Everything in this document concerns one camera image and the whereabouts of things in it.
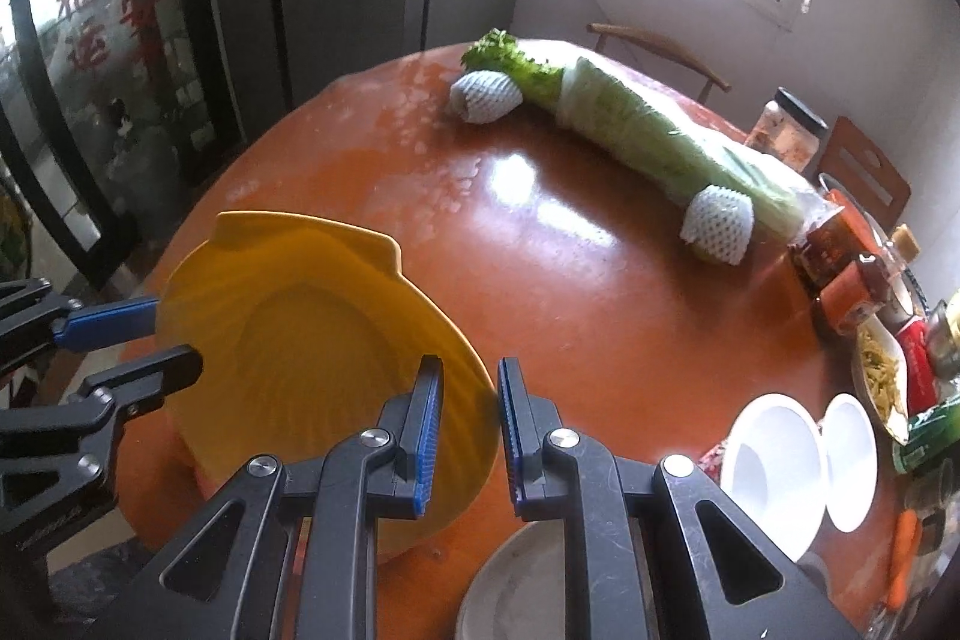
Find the orange carrot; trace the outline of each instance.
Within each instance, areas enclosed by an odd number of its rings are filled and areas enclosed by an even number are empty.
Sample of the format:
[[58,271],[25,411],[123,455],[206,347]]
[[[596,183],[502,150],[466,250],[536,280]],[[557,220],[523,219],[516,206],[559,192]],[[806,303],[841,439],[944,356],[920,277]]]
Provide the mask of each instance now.
[[896,519],[894,548],[890,555],[890,588],[887,591],[887,610],[896,613],[906,604],[909,588],[910,568],[913,566],[920,538],[923,537],[923,524],[913,510],[905,510]]

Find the silver screw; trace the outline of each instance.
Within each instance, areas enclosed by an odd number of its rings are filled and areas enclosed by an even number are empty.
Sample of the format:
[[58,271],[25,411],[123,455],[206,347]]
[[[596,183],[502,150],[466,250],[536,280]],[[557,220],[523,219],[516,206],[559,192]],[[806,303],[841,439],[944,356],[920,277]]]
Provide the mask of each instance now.
[[669,472],[673,477],[689,477],[693,474],[693,461],[686,456],[680,456],[674,453],[673,456],[664,458],[664,471]]
[[100,462],[97,461],[96,456],[90,456],[89,453],[80,456],[80,461],[77,462],[77,468],[80,472],[83,472],[83,474],[90,475],[90,477],[97,477],[100,474]]
[[379,448],[390,442],[390,432],[387,429],[367,429],[360,432],[360,441],[368,448]]
[[580,435],[573,429],[553,429],[550,432],[550,441],[558,448],[572,448],[580,442]]
[[277,472],[277,460],[273,456],[257,456],[247,464],[247,471],[253,477],[267,477]]

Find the black jar lid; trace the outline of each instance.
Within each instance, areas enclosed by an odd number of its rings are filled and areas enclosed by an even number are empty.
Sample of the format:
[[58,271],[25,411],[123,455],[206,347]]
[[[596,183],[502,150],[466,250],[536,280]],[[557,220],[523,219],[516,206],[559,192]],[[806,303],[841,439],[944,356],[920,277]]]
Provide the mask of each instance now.
[[829,127],[821,119],[821,116],[810,110],[803,101],[800,101],[795,95],[786,92],[784,88],[777,88],[774,94],[774,101],[786,111],[791,118],[795,119],[803,128],[808,130],[818,139],[824,138],[829,131]]

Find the white wall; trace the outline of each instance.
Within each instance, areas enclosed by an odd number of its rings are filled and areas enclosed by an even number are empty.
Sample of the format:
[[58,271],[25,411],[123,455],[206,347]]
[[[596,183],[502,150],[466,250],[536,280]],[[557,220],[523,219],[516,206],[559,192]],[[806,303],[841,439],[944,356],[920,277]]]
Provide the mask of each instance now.
[[[956,1],[812,0],[786,30],[744,0],[517,0],[511,30],[592,47],[584,26],[607,21],[666,33],[696,52],[733,83],[707,103],[741,128],[752,127],[778,85],[827,122],[853,119],[914,189],[906,218],[925,245],[922,283],[935,298],[960,287],[960,260],[950,258],[952,242],[960,247],[960,176],[950,177],[960,165]],[[682,67],[621,43],[608,52],[688,95],[703,87]]]

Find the red can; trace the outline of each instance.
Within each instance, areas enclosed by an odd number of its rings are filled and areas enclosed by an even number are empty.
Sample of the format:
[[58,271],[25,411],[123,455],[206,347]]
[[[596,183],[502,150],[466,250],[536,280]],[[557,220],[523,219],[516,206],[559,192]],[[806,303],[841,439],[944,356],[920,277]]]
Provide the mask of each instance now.
[[896,341],[906,357],[906,408],[908,415],[929,410],[939,400],[937,380],[926,355],[926,321],[912,317],[896,332]]

